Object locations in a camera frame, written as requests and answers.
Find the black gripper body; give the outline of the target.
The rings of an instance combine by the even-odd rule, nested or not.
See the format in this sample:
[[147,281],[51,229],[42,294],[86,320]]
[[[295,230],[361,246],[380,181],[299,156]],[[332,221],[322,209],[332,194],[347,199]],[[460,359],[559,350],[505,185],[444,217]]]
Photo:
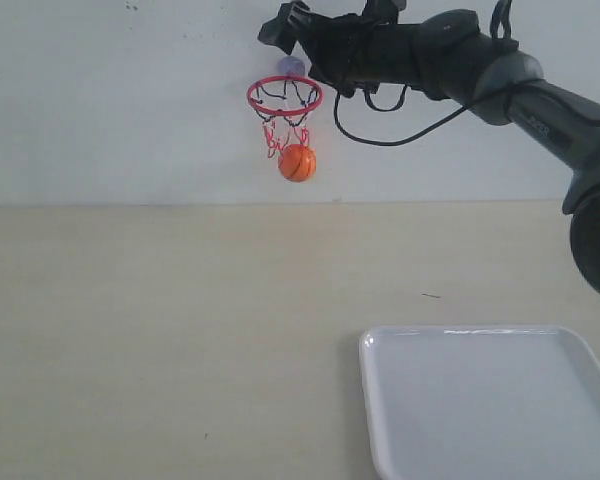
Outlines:
[[331,18],[301,3],[300,44],[311,62],[309,76],[346,98],[358,89],[375,92],[383,82],[396,82],[387,38],[406,6],[405,1],[368,1],[360,14]]

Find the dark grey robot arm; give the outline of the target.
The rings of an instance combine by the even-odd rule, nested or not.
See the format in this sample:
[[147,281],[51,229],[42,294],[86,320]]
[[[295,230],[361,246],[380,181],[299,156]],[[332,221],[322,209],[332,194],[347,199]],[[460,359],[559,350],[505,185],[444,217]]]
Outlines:
[[517,125],[571,170],[562,206],[571,219],[571,253],[600,294],[600,104],[546,81],[540,63],[511,35],[509,2],[495,5],[487,32],[467,9],[403,24],[406,7],[369,1],[359,14],[327,17],[290,1],[261,26],[258,39],[285,53],[302,48],[309,77],[338,98],[396,84],[433,101],[453,100],[487,124]]

